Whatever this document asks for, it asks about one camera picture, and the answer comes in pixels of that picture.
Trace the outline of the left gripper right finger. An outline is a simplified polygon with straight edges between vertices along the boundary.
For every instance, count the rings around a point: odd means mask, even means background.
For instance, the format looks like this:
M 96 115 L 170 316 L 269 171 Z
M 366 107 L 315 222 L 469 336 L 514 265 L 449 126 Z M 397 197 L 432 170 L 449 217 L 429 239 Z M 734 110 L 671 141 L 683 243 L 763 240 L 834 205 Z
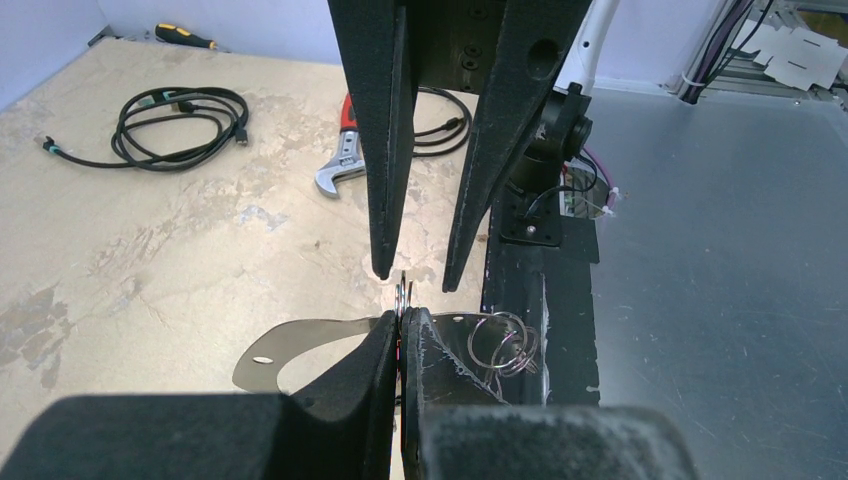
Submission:
M 400 451 L 409 479 L 693 479 L 662 415 L 635 407 L 513 405 L 504 377 L 535 374 L 535 329 L 509 313 L 401 320 Z

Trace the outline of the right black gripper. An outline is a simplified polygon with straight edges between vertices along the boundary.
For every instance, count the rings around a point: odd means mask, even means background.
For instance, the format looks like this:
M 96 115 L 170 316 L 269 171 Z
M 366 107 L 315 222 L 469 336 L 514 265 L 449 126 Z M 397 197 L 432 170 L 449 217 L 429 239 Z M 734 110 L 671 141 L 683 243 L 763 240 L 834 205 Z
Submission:
M 420 87 L 479 94 L 442 291 L 458 289 L 479 225 L 531 143 L 589 1 L 328 3 L 366 162 L 371 261 L 389 278 Z

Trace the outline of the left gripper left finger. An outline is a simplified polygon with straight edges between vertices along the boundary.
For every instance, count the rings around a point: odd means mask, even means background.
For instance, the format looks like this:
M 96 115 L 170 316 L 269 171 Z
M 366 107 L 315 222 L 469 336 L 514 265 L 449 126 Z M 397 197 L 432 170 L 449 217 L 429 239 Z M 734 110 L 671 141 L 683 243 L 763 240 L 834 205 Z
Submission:
M 84 395 L 25 430 L 5 479 L 385 479 L 398 326 L 384 313 L 362 343 L 299 391 Z

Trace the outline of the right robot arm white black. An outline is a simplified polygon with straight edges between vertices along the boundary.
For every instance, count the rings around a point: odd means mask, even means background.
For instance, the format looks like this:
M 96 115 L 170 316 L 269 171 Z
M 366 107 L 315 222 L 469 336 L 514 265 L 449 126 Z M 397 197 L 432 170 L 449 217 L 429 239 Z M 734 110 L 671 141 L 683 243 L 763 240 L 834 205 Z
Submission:
M 515 243 L 562 191 L 563 164 L 592 128 L 588 87 L 556 80 L 599 10 L 596 1 L 333 1 L 329 5 L 365 157 L 373 272 L 391 272 L 414 150 L 418 94 L 478 101 L 448 237 L 442 288 L 458 288 L 478 227 L 504 191 L 517 194 Z

